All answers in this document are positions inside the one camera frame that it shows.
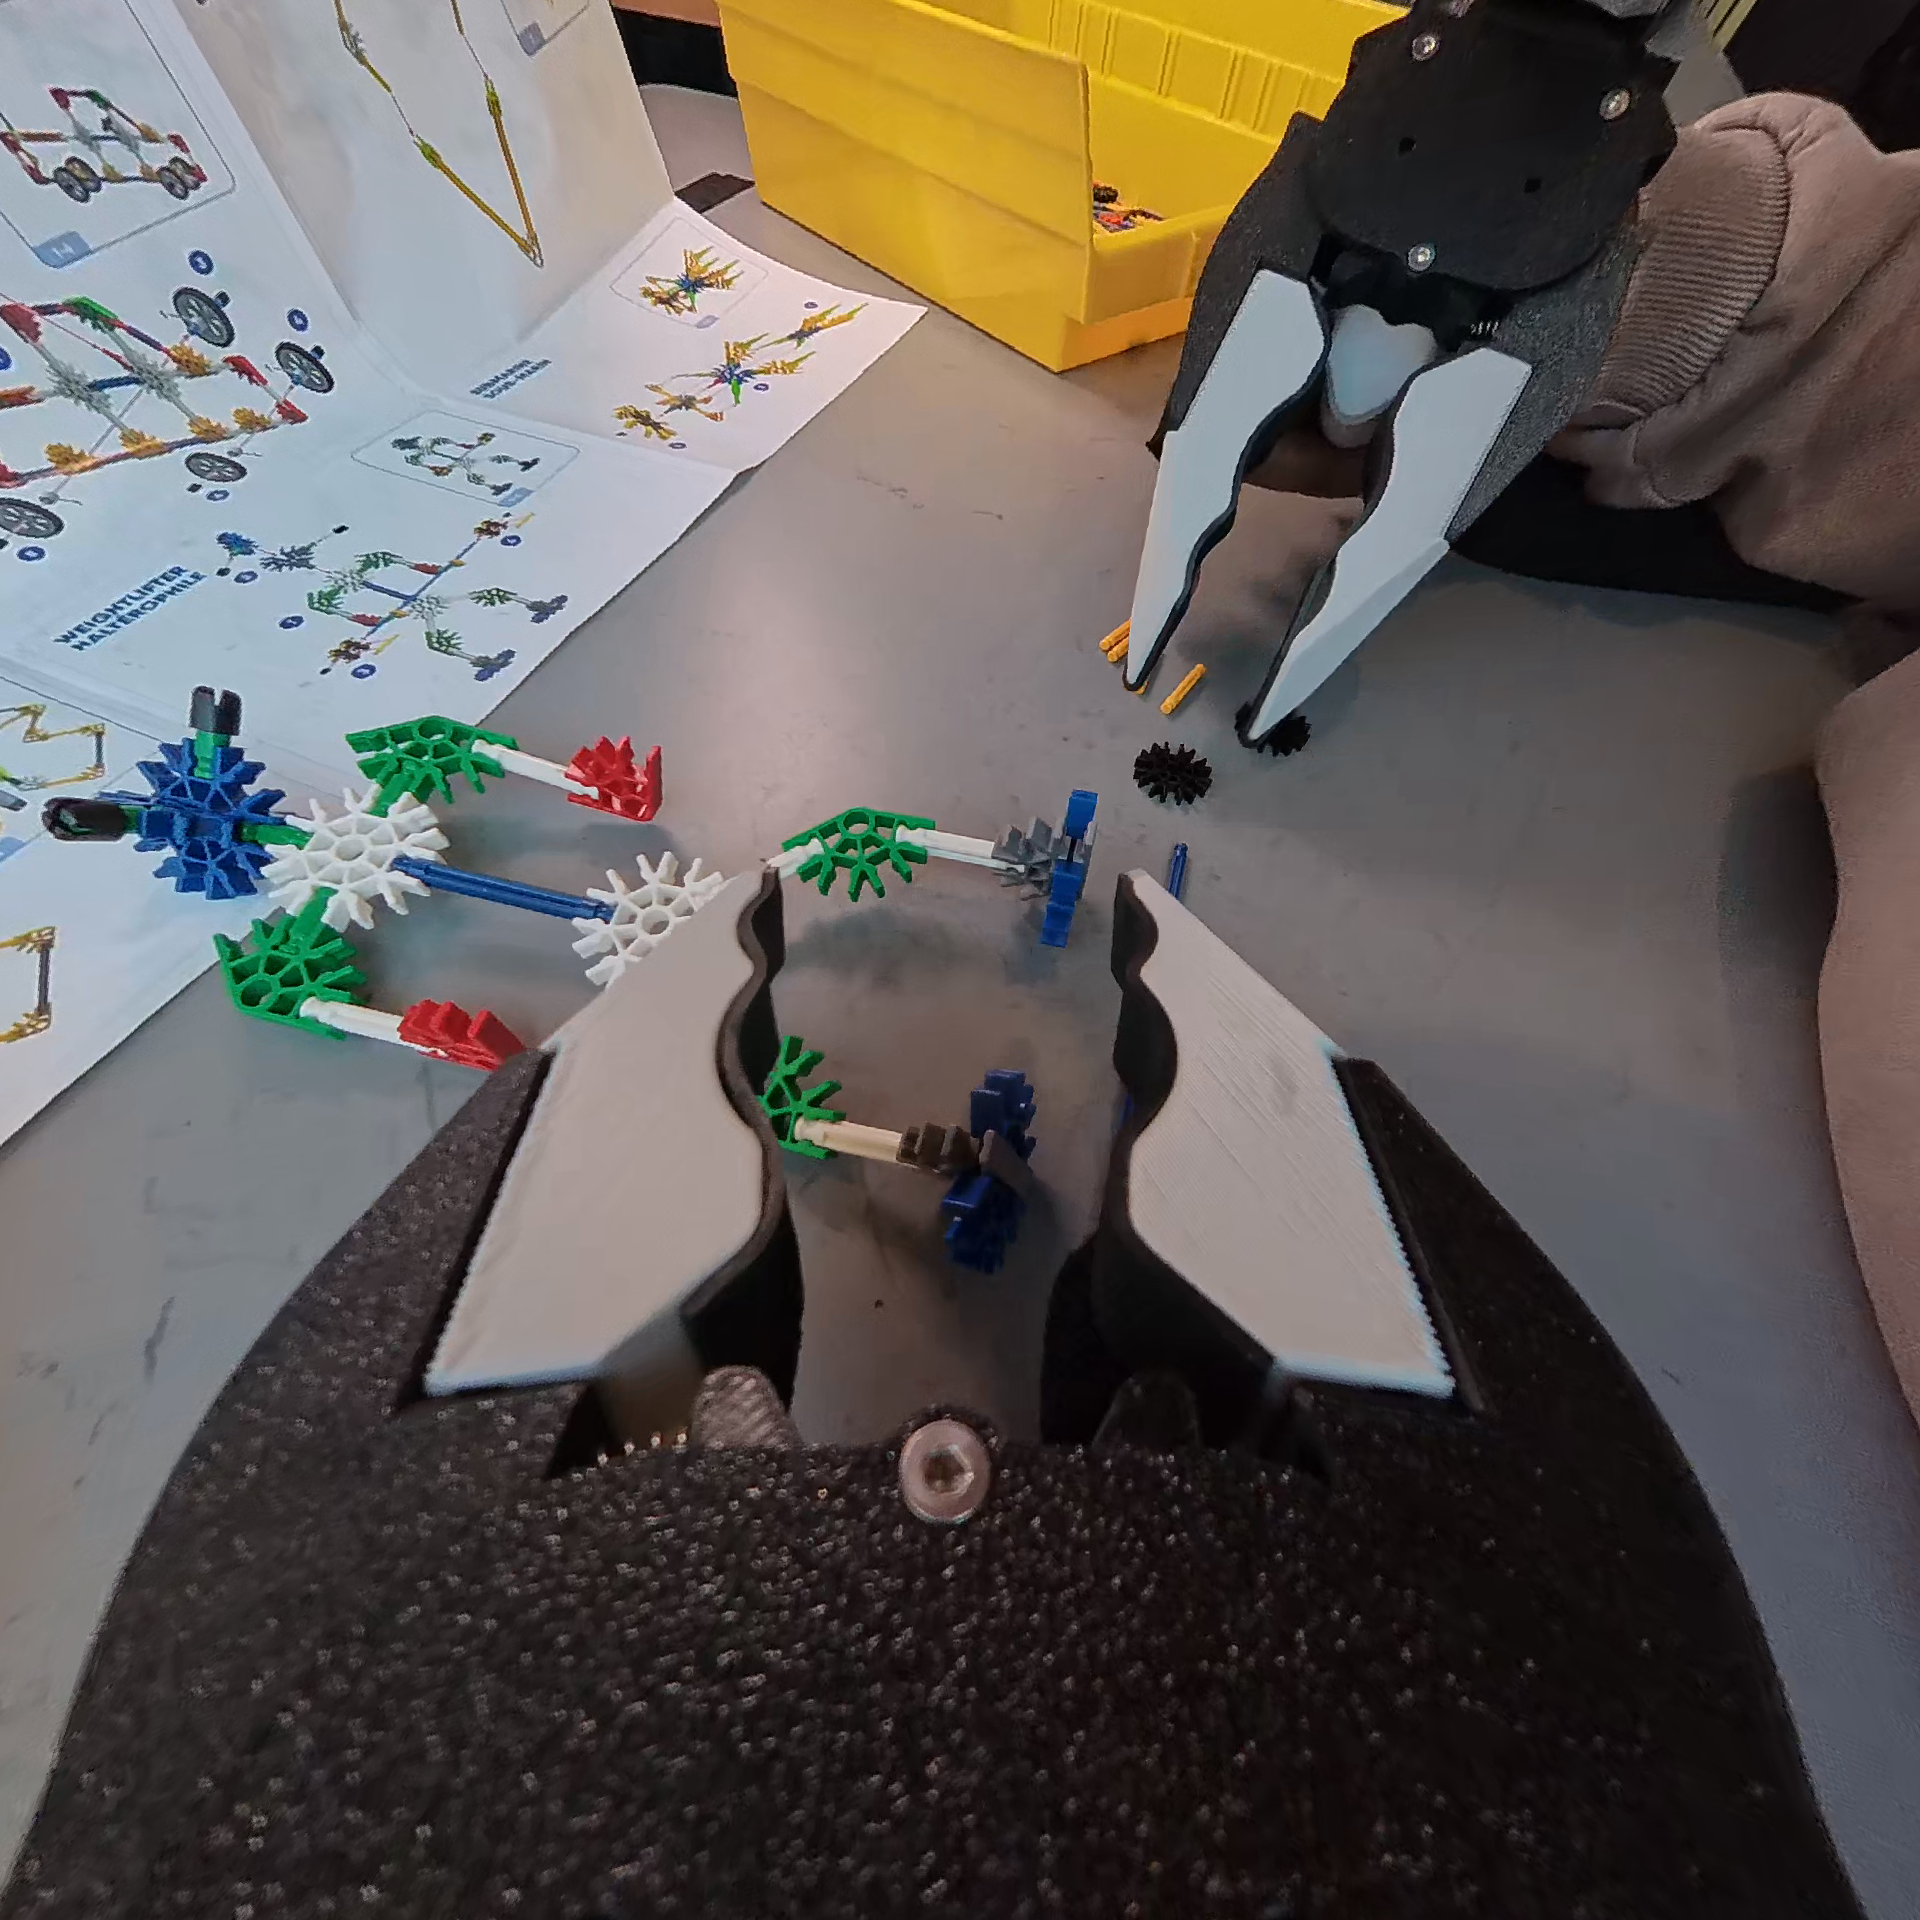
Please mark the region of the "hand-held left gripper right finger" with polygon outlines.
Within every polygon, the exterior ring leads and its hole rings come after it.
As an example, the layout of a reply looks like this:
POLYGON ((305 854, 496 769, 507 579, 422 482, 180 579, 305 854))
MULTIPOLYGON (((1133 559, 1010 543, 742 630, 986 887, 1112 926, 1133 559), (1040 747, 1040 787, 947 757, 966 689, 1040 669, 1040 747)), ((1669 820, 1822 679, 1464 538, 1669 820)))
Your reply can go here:
POLYGON ((1112 977, 1122 1115, 1052 1291, 1040 1435, 1117 1429, 1130 1380, 1189 1394, 1149 1423, 1176 1443, 1273 1443, 1297 1386, 1450 1405, 1358 1060, 1142 868, 1117 880, 1112 977))

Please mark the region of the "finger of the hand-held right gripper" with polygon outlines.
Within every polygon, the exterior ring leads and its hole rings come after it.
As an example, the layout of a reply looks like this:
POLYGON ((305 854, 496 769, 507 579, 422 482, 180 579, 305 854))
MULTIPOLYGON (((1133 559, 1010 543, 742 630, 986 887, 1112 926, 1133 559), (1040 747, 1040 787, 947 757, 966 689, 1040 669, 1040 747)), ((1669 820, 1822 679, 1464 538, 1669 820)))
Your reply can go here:
POLYGON ((1126 635, 1126 686, 1142 686, 1189 611, 1204 554, 1224 538, 1258 448, 1324 361, 1324 321, 1305 279, 1247 285, 1189 409, 1162 434, 1126 635))
POLYGON ((1324 679, 1450 553, 1450 526, 1531 380, 1503 348, 1465 348, 1416 373, 1384 420, 1384 464, 1368 508, 1303 596, 1283 653, 1253 700, 1258 727, 1324 679))

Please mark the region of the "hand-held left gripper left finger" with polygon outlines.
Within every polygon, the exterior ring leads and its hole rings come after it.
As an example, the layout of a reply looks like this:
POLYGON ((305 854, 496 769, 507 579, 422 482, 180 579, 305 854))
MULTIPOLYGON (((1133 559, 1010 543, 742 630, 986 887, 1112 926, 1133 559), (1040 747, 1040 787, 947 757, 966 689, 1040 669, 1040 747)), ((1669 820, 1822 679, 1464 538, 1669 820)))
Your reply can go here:
POLYGON ((748 1364, 789 1408, 802 1274, 756 1102, 779 962, 779 879, 752 868, 541 1047, 424 1394, 598 1380, 651 1435, 748 1364))

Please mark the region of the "yellow bin with dark parts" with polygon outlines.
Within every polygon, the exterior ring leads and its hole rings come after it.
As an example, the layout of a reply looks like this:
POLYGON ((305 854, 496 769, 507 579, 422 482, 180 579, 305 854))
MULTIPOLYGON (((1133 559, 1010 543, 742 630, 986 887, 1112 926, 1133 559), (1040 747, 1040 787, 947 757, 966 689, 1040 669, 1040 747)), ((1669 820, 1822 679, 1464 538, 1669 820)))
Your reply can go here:
POLYGON ((723 4, 756 192, 1068 373, 1186 328, 1221 223, 1394 4, 723 4), (1091 178, 1158 232, 1098 246, 1091 178))

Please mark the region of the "colourful construction toy figure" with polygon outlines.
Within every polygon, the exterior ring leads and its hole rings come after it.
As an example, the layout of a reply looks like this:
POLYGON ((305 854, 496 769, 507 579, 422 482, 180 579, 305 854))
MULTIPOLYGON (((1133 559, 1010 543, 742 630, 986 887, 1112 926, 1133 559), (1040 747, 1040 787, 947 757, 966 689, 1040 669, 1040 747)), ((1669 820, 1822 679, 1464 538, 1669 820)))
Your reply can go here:
MULTIPOLYGON (((638 753, 629 737, 602 737, 565 765, 524 753, 515 737, 445 714, 351 732, 350 753, 362 787, 343 799, 286 813, 261 787, 264 766, 237 743, 235 693, 199 686, 190 732, 138 766, 138 790, 53 794, 41 830, 68 845, 129 843, 155 854, 153 879, 207 901, 261 901, 266 915, 241 937, 216 937, 228 1002, 259 1022, 332 1039, 374 1039, 404 1052, 502 1066, 522 1052, 493 1011, 447 999, 374 1008, 350 935, 374 915, 407 915, 418 899, 488 901, 570 929, 570 952, 603 988, 665 947, 711 901, 726 879, 671 852, 638 854, 632 874, 608 870, 598 887, 555 891, 533 880, 451 864, 433 799, 493 779, 540 779, 568 802, 623 821, 651 821, 662 799, 662 753, 638 753)), ((958 1126, 879 1131, 852 1123, 820 1077, 823 1053, 777 1039, 773 1060, 748 1082, 779 1149, 799 1158, 897 1162, 945 1183, 947 1260, 992 1274, 1025 1215, 1039 1094, 1016 1066, 992 1066, 970 1094, 958 1126)))

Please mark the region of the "folded paper instruction sheet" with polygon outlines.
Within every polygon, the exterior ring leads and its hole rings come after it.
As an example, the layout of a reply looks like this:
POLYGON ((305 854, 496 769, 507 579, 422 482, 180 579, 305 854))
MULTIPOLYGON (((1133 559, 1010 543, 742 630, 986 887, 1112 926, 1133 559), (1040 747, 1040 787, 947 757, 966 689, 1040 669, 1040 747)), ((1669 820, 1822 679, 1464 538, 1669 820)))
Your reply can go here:
POLYGON ((681 201, 608 4, 4 4, 4 1136, 922 311, 681 201))

